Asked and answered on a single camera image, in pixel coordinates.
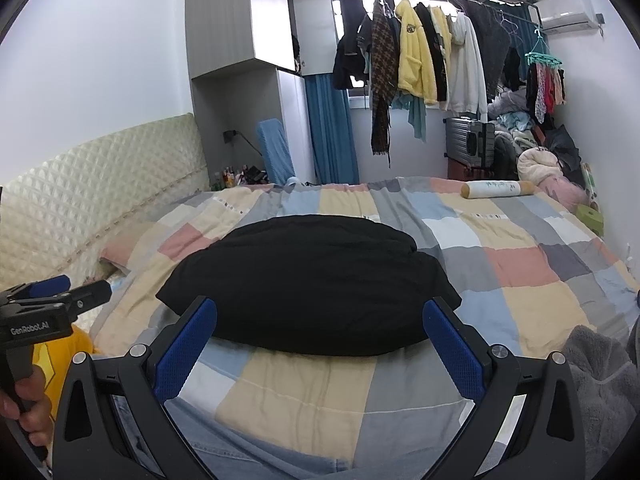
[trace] quilted headboard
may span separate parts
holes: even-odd
[[[68,274],[102,277],[104,244],[132,222],[199,190],[209,177],[192,114],[90,140],[4,186],[0,290]]]

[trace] blue gripper pad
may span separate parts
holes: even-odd
[[[217,321],[216,304],[204,300],[158,361],[154,393],[160,402],[178,396]]]
[[[422,326],[460,395],[465,399],[479,402],[485,392],[482,367],[469,346],[433,300],[424,304]]]
[[[33,285],[29,287],[29,297],[48,298],[49,296],[66,292],[70,288],[71,280],[69,280],[68,276],[60,274],[60,276],[56,276],[55,278],[33,283]]]

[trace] plaid scarf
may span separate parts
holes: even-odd
[[[398,90],[399,52],[395,32],[376,0],[371,25],[371,149],[374,155],[389,153],[389,106]]]

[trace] gray fleece blanket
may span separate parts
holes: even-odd
[[[620,341],[577,326],[562,350],[580,402],[587,480],[611,457],[640,410],[638,337],[638,320],[626,348]]]

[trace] finger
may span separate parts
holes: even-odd
[[[3,392],[0,392],[0,415],[12,420],[18,420],[20,416],[18,405]]]
[[[51,443],[52,432],[37,431],[29,434],[29,440],[34,446],[48,446]]]
[[[42,400],[46,384],[44,372],[39,366],[33,365],[33,374],[27,379],[15,383],[15,393],[24,400]]]
[[[49,427],[51,415],[51,401],[45,397],[27,413],[20,415],[20,425],[24,431],[33,433],[34,431],[44,431]]]

